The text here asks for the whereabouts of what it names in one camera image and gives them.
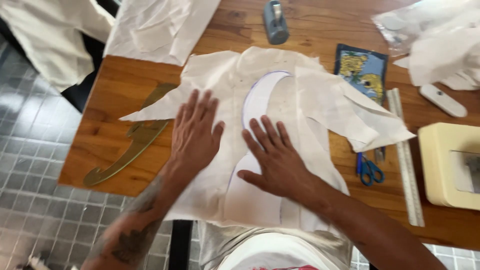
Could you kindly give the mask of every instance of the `wood grain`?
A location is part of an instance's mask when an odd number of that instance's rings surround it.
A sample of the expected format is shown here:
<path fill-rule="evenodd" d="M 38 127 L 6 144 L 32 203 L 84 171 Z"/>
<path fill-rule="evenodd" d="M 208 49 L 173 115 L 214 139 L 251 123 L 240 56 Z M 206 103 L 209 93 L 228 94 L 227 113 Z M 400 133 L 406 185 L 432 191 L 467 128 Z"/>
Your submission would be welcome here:
<path fill-rule="evenodd" d="M 413 3 L 410 0 L 282 0 L 291 37 L 279 49 L 320 56 L 332 72 L 337 43 L 388 53 L 388 46 L 370 17 Z M 262 22 L 264 0 L 223 0 L 193 50 L 196 54 L 222 50 L 243 52 L 250 46 L 269 45 Z M 182 68 L 172 65 L 107 56 L 90 95 L 80 127 L 65 161 L 59 183 L 85 188 L 83 177 L 94 167 L 107 168 L 128 148 L 125 136 L 131 123 L 121 116 L 139 110 L 158 83 L 179 84 Z M 452 118 L 421 97 L 405 69 L 388 65 L 386 88 L 398 87 L 409 129 L 416 133 L 436 122 L 480 125 L 478 91 L 453 91 L 440 86 L 468 110 L 465 118 Z M 139 194 L 170 154 L 172 126 L 124 170 L 94 190 L 129 196 Z M 440 207 L 425 196 L 418 140 L 410 146 L 421 194 L 425 228 L 408 223 L 395 146 L 387 147 L 381 169 L 386 181 L 366 187 L 355 175 L 355 155 L 344 137 L 330 133 L 333 163 L 343 175 L 351 196 L 401 222 L 423 242 L 480 250 L 480 212 Z"/>

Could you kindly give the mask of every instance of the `hand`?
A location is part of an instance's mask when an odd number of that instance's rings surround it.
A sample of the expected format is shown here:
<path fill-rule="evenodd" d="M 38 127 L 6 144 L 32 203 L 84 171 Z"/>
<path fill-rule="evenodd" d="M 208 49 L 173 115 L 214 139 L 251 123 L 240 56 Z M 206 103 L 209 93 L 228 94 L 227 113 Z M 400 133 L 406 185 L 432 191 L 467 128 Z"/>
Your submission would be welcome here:
<path fill-rule="evenodd" d="M 262 116 L 261 120 L 266 133 L 255 119 L 250 120 L 250 127 L 263 149 L 248 130 L 243 130 L 242 136 L 252 154 L 257 158 L 262 175 L 241 170 L 238 176 L 266 192 L 299 201 L 305 193 L 315 187 L 317 182 L 323 181 L 307 170 L 300 155 L 293 148 L 282 122 L 276 124 L 280 132 L 279 137 L 266 115 Z"/>
<path fill-rule="evenodd" d="M 181 181 L 186 185 L 213 160 L 225 127 L 219 122 L 212 132 L 218 107 L 218 99 L 210 99 L 212 92 L 206 91 L 201 100 L 198 96 L 198 90 L 194 90 L 188 102 L 180 106 L 172 133 L 172 153 L 160 171 L 180 172 L 182 179 L 189 178 Z"/>

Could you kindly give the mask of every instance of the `scissors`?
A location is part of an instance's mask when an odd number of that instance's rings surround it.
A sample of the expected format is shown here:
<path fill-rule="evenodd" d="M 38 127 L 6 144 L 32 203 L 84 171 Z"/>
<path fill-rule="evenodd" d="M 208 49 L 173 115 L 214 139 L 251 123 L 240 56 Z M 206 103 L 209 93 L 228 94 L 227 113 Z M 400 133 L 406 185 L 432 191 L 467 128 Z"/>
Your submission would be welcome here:
<path fill-rule="evenodd" d="M 373 185 L 373 182 L 383 183 L 385 180 L 385 174 L 380 170 L 373 162 L 371 162 L 366 156 L 362 155 L 364 159 L 361 163 L 361 173 L 360 180 L 366 186 Z M 363 177 L 368 176 L 368 182 L 363 179 Z"/>

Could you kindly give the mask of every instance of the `finger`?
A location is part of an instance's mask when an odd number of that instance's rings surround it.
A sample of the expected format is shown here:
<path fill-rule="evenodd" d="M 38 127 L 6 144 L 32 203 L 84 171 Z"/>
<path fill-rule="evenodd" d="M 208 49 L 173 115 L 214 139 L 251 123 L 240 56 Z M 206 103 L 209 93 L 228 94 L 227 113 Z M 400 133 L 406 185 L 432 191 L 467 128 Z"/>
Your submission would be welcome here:
<path fill-rule="evenodd" d="M 264 147 L 267 152 L 271 152 L 275 149 L 272 145 L 272 142 L 268 138 L 268 135 L 262 130 L 260 124 L 255 118 L 252 118 L 250 120 L 250 128 L 252 129 L 253 134 L 255 134 L 258 142 Z"/>
<path fill-rule="evenodd" d="M 276 123 L 276 127 L 278 129 L 278 132 L 280 133 L 280 138 L 282 139 L 283 145 L 285 145 L 290 150 L 295 150 L 295 148 L 293 148 L 292 142 L 290 142 L 290 137 L 288 136 L 287 129 L 285 128 L 283 122 L 278 121 Z"/>
<path fill-rule="evenodd" d="M 222 138 L 223 131 L 225 129 L 225 122 L 220 121 L 216 124 L 215 128 L 213 129 L 212 137 L 216 145 L 220 147 L 220 139 Z"/>
<path fill-rule="evenodd" d="M 205 124 L 212 129 L 213 121 L 215 119 L 216 115 L 216 110 L 218 108 L 218 99 L 214 98 L 209 104 L 208 108 L 205 110 L 205 115 L 202 118 L 202 122 L 205 122 Z"/>
<path fill-rule="evenodd" d="M 182 121 L 188 121 L 192 117 L 193 110 L 195 110 L 195 105 L 197 104 L 198 95 L 199 93 L 197 89 L 192 91 L 192 93 L 190 94 L 187 105 L 185 106 L 185 112 L 183 113 Z"/>
<path fill-rule="evenodd" d="M 262 189 L 262 186 L 265 185 L 265 178 L 263 175 L 248 171 L 248 170 L 240 170 L 237 173 L 237 176 L 241 179 L 258 186 Z"/>
<path fill-rule="evenodd" d="M 192 118 L 194 121 L 200 121 L 205 114 L 205 108 L 207 107 L 208 103 L 210 102 L 210 97 L 212 96 L 212 91 L 208 90 L 204 93 L 204 96 L 195 106 L 195 111 L 193 112 Z"/>
<path fill-rule="evenodd" d="M 265 152 L 262 150 L 260 145 L 258 145 L 258 143 L 253 139 L 252 135 L 248 130 L 244 129 L 241 132 L 241 135 L 243 136 L 243 139 L 247 143 L 248 149 L 250 149 L 252 154 L 257 158 L 259 162 L 263 158 L 265 158 Z"/>
<path fill-rule="evenodd" d="M 266 115 L 262 115 L 260 118 L 262 120 L 262 123 L 264 124 L 265 130 L 267 131 L 267 135 L 270 138 L 270 141 L 276 146 L 276 147 L 282 147 L 283 143 L 280 140 L 280 137 L 276 133 L 275 128 L 272 125 L 272 121 L 270 121 L 270 118 Z"/>
<path fill-rule="evenodd" d="M 178 127 L 181 124 L 181 120 L 183 118 L 184 112 L 185 112 L 185 103 L 182 103 L 180 105 L 179 111 L 177 112 L 177 116 L 175 117 L 174 127 Z"/>

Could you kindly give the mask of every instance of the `white ruler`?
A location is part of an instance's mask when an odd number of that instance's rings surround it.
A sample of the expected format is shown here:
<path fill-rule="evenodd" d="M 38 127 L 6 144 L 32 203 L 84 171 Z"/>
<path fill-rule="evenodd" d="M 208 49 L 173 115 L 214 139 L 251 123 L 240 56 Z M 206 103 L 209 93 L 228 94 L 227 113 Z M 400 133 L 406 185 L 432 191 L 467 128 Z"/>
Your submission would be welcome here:
<path fill-rule="evenodd" d="M 398 88 L 388 90 L 386 93 L 391 113 L 404 120 Z M 405 202 L 407 203 L 408 220 L 413 226 L 425 227 L 419 190 L 417 188 L 417 178 L 415 177 L 412 153 L 408 141 L 397 143 L 396 151 L 398 153 L 398 163 L 400 164 L 400 172 L 402 174 L 403 192 L 405 194 Z"/>

